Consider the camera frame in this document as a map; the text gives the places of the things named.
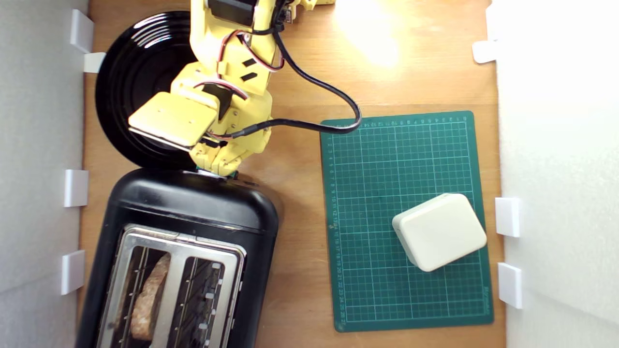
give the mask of toaster rack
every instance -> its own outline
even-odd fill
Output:
[[[130,327],[136,298],[166,253],[171,261],[153,339],[134,339]],[[127,228],[116,255],[98,347],[225,346],[244,260],[245,251],[237,245],[147,227]]]

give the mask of cutting mat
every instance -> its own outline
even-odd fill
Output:
[[[491,323],[487,248],[423,272],[391,226],[396,214],[447,192],[466,195],[485,225],[473,114],[366,118],[352,133],[322,134],[321,148],[335,329]]]

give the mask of wooden table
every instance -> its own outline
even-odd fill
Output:
[[[277,190],[287,209],[264,301],[256,347],[503,347],[504,305],[496,263],[503,242],[495,233],[500,195],[496,76],[493,64],[473,62],[471,44],[486,37],[490,0],[337,0],[301,13],[283,37],[297,63],[349,93],[365,116],[429,111],[475,113],[488,227],[496,320],[487,326],[339,334],[333,328],[318,133],[275,128],[263,154],[242,171]],[[188,9],[189,0],[91,0],[95,51],[105,51],[134,22],[162,11]],[[84,166],[90,201],[82,211],[80,247],[93,254],[108,195],[136,168],[108,142],[97,120],[95,75],[86,76]],[[272,77],[275,117],[320,121],[351,117],[337,97],[286,68]]]

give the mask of white plastic bracket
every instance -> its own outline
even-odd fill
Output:
[[[88,204],[88,170],[64,171],[64,207],[82,207]]]
[[[506,263],[498,263],[499,298],[508,305],[522,309],[522,271]]]
[[[486,8],[486,32],[488,39],[473,42],[473,59],[478,64],[495,61],[498,54],[498,40],[500,35],[499,4],[493,2]]]
[[[86,252],[78,250],[63,256],[61,295],[67,295],[84,286]]]
[[[92,52],[94,31],[95,23],[80,10],[73,9],[71,14],[71,44],[83,53]]]
[[[495,198],[496,232],[508,237],[520,237],[520,200]]]
[[[95,23],[80,10],[71,12],[70,42],[84,53],[84,72],[98,73],[105,58],[104,52],[92,53],[92,43],[95,33]]]
[[[84,72],[99,73],[105,52],[87,53],[84,55]]]

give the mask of toaster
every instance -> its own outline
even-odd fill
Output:
[[[122,177],[76,348],[253,347],[281,207],[262,186],[201,172]]]

